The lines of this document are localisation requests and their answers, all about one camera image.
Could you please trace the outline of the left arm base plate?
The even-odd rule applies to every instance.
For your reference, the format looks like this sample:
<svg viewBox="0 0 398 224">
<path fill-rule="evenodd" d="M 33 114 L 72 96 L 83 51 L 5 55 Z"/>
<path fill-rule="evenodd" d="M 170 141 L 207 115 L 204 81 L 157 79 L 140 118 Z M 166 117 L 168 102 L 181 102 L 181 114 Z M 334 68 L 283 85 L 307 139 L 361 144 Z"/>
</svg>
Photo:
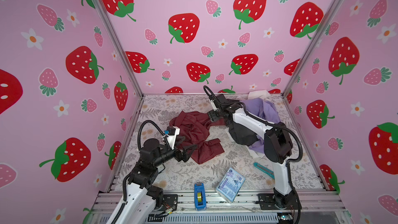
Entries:
<svg viewBox="0 0 398 224">
<path fill-rule="evenodd" d="M 161 195 L 155 200 L 155 212 L 163 212 L 169 208 L 176 210 L 178 206 L 178 195 Z"/>
</svg>

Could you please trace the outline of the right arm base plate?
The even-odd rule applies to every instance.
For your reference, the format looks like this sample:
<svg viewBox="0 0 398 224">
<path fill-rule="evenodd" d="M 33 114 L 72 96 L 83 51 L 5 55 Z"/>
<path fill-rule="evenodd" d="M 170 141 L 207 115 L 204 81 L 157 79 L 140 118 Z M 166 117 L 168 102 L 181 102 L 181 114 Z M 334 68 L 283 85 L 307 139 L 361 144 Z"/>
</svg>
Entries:
<svg viewBox="0 0 398 224">
<path fill-rule="evenodd" d="M 299 196 L 295 192 L 288 195 L 281 194 L 258 194 L 258 200 L 261 210 L 301 210 L 302 205 Z"/>
</svg>

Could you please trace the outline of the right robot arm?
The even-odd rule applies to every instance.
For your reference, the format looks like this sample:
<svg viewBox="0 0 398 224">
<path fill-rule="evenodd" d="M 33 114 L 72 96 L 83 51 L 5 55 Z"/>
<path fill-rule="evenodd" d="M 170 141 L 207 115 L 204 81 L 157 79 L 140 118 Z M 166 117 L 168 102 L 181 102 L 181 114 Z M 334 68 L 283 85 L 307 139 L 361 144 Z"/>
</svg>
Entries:
<svg viewBox="0 0 398 224">
<path fill-rule="evenodd" d="M 302 206 L 290 170 L 290 164 L 301 161 L 303 156 L 303 147 L 297 135 L 282 122 L 272 123 L 250 113 L 241 101 L 226 99 L 222 94 L 215 95 L 207 86 L 203 89 L 213 107 L 208 112 L 211 122 L 224 120 L 237 144 L 250 146 L 258 138 L 264 141 L 264 154 L 273 166 L 273 202 L 276 207 L 300 211 Z"/>
</svg>

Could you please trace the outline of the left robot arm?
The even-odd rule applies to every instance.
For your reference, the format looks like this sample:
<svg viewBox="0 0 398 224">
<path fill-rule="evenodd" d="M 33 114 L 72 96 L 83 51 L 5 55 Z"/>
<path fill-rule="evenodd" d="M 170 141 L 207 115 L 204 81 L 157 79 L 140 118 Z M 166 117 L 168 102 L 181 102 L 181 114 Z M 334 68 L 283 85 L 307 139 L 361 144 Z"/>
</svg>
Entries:
<svg viewBox="0 0 398 224">
<path fill-rule="evenodd" d="M 148 123 L 159 131 L 164 144 L 158 139 L 148 139 L 141 144 L 142 130 Z M 172 159 L 187 162 L 191 158 L 197 145 L 178 148 L 184 140 L 178 127 L 168 126 L 163 131 L 152 120 L 145 120 L 141 124 L 137 136 L 140 158 L 123 179 L 123 195 L 107 221 L 109 224 L 142 224 L 148 217 L 164 218 L 174 211 L 175 207 L 164 205 L 163 189 L 153 183 L 160 173 L 160 165 Z"/>
</svg>

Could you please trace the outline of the maroon cloth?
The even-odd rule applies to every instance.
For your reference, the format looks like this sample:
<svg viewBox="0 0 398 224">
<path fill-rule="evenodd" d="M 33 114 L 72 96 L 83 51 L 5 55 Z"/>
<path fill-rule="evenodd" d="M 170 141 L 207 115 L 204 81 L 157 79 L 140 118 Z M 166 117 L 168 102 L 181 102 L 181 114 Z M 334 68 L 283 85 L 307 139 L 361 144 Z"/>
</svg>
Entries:
<svg viewBox="0 0 398 224">
<path fill-rule="evenodd" d="M 223 119 L 212 122 L 206 113 L 182 111 L 170 121 L 170 125 L 180 128 L 180 135 L 185 137 L 180 147 L 197 146 L 191 155 L 197 164 L 203 164 L 224 153 L 219 138 L 210 141 L 207 139 L 210 136 L 210 127 L 226 125 Z"/>
</svg>

